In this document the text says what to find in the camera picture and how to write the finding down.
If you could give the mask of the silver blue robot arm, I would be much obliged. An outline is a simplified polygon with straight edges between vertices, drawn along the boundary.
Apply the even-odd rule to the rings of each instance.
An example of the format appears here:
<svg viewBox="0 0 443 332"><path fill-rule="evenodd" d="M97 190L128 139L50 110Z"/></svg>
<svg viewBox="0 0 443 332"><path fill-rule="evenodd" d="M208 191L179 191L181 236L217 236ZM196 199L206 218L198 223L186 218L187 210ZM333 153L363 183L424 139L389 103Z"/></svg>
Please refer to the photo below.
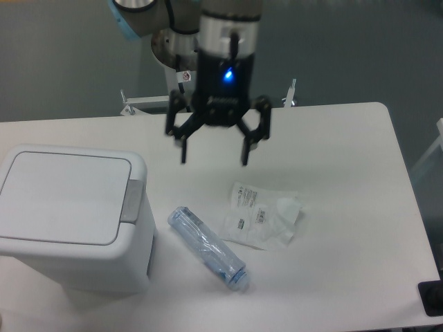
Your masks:
<svg viewBox="0 0 443 332"><path fill-rule="evenodd" d="M175 70L190 64L195 89L169 93L165 134L181 148L186 162L187 141L204 125L237 126L244 135L241 162L271 131L271 102L252 100L255 47L262 1L109 1L110 10L130 39L162 35Z"/></svg>

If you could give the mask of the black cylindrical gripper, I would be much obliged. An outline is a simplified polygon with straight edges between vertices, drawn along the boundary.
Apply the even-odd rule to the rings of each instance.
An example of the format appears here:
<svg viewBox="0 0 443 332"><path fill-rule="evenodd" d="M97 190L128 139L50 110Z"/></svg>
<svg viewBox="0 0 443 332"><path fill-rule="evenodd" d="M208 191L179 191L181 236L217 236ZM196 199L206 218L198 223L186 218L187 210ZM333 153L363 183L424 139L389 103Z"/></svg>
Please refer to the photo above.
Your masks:
<svg viewBox="0 0 443 332"><path fill-rule="evenodd" d="M237 125L244 135L241 163L248 165L253 146L271 136L271 101L261 95L253 108L260 114L256 129L250 130L241 119L250 109L249 90L252 80L254 54L235 59L223 58L200 50L197 57L197 81L190 103L179 90L169 94L165 135L174 138L181 148L181 164L186 163L187 141L204 125L232 127ZM192 113L180 126L175 125L178 112L190 107Z"/></svg>

